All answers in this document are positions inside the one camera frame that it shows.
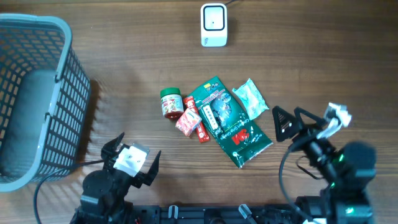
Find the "green white gum pack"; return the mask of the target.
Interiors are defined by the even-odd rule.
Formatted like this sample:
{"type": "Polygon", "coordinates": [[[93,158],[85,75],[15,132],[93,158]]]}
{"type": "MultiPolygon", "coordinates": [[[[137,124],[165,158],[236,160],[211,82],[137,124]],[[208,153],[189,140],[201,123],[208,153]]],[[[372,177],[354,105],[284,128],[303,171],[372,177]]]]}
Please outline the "green white gum pack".
{"type": "Polygon", "coordinates": [[[217,130],[219,128],[219,126],[218,126],[218,123],[217,123],[217,121],[216,121],[216,119],[214,117],[214,114],[212,112],[212,109],[211,109],[210,105],[206,105],[202,109],[203,109],[203,112],[204,112],[204,114],[205,114],[210,126],[211,126],[211,129],[212,130],[217,130]]]}

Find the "red Nescafe coffee stick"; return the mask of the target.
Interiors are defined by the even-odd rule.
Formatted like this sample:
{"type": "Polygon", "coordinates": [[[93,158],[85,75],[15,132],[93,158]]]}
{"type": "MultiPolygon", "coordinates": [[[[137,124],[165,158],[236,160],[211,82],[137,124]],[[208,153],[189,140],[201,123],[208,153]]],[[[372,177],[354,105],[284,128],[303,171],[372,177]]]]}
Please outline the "red Nescafe coffee stick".
{"type": "MultiPolygon", "coordinates": [[[[193,96],[188,96],[188,97],[184,98],[183,102],[188,109],[191,109],[196,114],[199,114],[199,111],[196,107],[195,100],[194,100],[193,96]]],[[[197,126],[196,132],[197,132],[198,139],[199,139],[200,143],[208,142],[210,140],[210,137],[209,137],[202,122],[200,122],[200,124],[197,126]]]]}

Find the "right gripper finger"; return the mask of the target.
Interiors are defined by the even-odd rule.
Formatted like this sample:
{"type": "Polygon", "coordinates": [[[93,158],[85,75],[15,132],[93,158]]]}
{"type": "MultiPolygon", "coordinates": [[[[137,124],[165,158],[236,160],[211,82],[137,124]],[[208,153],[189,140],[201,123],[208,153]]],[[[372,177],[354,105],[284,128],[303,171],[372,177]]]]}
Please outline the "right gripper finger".
{"type": "Polygon", "coordinates": [[[302,124],[305,124],[304,121],[303,121],[303,119],[302,119],[302,115],[304,115],[305,117],[308,117],[308,118],[310,118],[312,121],[314,121],[315,124],[316,124],[317,126],[324,126],[324,125],[326,125],[326,120],[325,120],[324,118],[321,118],[321,117],[319,117],[319,116],[317,116],[317,115],[314,115],[314,114],[312,114],[311,112],[309,112],[309,111],[307,111],[307,110],[305,110],[305,109],[303,109],[303,108],[296,107],[296,109],[294,109],[294,113],[295,113],[296,118],[297,118],[302,124]]]}
{"type": "Polygon", "coordinates": [[[283,110],[281,107],[273,107],[272,115],[277,142],[283,142],[286,139],[290,139],[301,130],[301,124],[298,118],[288,113],[286,110],[283,110]]]}

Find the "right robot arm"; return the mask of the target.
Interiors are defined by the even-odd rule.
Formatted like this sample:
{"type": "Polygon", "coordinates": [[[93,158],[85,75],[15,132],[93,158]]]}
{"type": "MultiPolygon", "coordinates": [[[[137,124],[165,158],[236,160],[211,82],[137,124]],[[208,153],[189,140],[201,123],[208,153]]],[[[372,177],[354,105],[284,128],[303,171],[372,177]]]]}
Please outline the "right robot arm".
{"type": "Polygon", "coordinates": [[[323,117],[297,107],[293,114],[279,106],[272,109],[277,141],[292,140],[282,157],[279,173],[293,152],[302,151],[327,186],[318,196],[291,200],[282,177],[279,186],[286,204],[261,207],[149,206],[139,210],[143,223],[373,223],[373,208],[366,186],[376,175],[376,150],[361,141],[340,150],[328,138],[345,128],[351,115],[345,105],[330,103],[323,117]]]}

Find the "green 3M gloves package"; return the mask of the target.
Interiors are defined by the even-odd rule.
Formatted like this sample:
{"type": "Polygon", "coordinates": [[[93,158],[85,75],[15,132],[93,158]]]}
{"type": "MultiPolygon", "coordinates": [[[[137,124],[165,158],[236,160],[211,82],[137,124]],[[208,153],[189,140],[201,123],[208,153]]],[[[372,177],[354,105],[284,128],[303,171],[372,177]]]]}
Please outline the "green 3M gloves package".
{"type": "Polygon", "coordinates": [[[206,130],[238,168],[272,145],[271,139],[249,119],[248,114],[218,77],[201,84],[189,95],[194,97],[206,130]],[[210,105],[212,109],[219,126],[217,130],[211,129],[203,112],[202,108],[206,105],[210,105]]]}

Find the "light green wipes packet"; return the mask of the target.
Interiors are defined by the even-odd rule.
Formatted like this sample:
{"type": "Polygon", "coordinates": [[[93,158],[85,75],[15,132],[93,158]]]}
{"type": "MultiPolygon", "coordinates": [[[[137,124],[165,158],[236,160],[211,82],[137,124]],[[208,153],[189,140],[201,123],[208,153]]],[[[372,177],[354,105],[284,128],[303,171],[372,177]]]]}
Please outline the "light green wipes packet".
{"type": "Polygon", "coordinates": [[[240,99],[250,120],[256,119],[262,112],[269,109],[265,99],[250,78],[238,89],[233,88],[232,92],[240,99]]]}

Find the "red tissue packet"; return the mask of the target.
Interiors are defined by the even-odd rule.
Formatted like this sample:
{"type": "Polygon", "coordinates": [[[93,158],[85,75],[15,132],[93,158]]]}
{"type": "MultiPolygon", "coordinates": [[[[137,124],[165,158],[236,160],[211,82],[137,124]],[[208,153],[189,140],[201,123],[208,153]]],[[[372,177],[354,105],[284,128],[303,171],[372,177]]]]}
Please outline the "red tissue packet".
{"type": "Polygon", "coordinates": [[[175,127],[189,137],[201,122],[201,117],[192,109],[187,108],[176,122],[175,127]]]}

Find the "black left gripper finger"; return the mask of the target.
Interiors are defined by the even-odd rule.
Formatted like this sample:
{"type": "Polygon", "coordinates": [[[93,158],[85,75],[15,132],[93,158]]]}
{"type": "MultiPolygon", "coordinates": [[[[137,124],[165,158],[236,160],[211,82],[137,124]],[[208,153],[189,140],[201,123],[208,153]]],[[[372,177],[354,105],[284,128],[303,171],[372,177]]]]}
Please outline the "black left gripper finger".
{"type": "Polygon", "coordinates": [[[120,145],[124,133],[121,133],[115,139],[107,142],[101,149],[101,157],[114,157],[116,155],[117,147],[120,145]]]}
{"type": "Polygon", "coordinates": [[[149,170],[146,173],[143,173],[142,183],[144,185],[150,186],[153,183],[153,181],[155,180],[155,178],[159,172],[159,162],[160,162],[161,152],[162,151],[159,151],[157,153],[153,163],[149,167],[149,170]]]}

